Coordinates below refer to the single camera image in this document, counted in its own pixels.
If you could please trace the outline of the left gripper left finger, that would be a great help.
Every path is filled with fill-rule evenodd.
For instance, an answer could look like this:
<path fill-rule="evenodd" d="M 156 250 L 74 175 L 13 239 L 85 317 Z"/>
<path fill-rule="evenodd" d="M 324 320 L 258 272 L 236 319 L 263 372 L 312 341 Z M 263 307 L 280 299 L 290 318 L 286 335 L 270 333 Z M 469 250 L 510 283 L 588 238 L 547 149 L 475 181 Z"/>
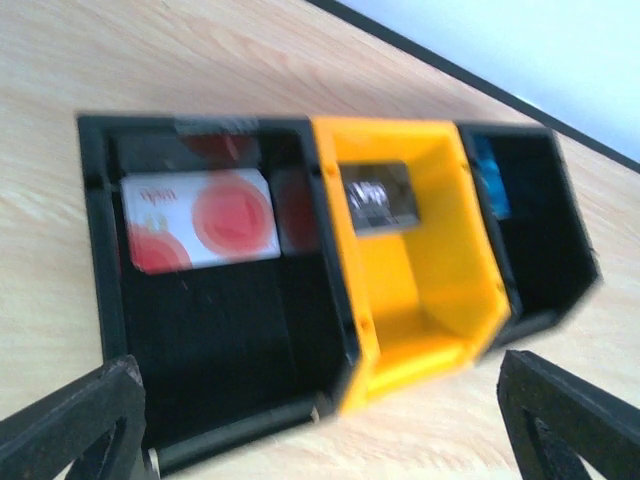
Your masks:
<path fill-rule="evenodd" d="M 145 390 L 131 355 L 1 421 L 3 479 L 144 479 Z"/>

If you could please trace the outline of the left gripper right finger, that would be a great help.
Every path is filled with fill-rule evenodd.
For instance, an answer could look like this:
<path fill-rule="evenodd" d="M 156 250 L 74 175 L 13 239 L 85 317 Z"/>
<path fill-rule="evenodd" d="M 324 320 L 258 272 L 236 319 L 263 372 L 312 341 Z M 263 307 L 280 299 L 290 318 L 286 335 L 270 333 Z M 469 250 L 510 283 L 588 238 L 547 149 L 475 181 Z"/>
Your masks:
<path fill-rule="evenodd" d="M 505 352 L 497 398 L 524 479 L 639 477 L 639 409 L 531 351 Z"/>

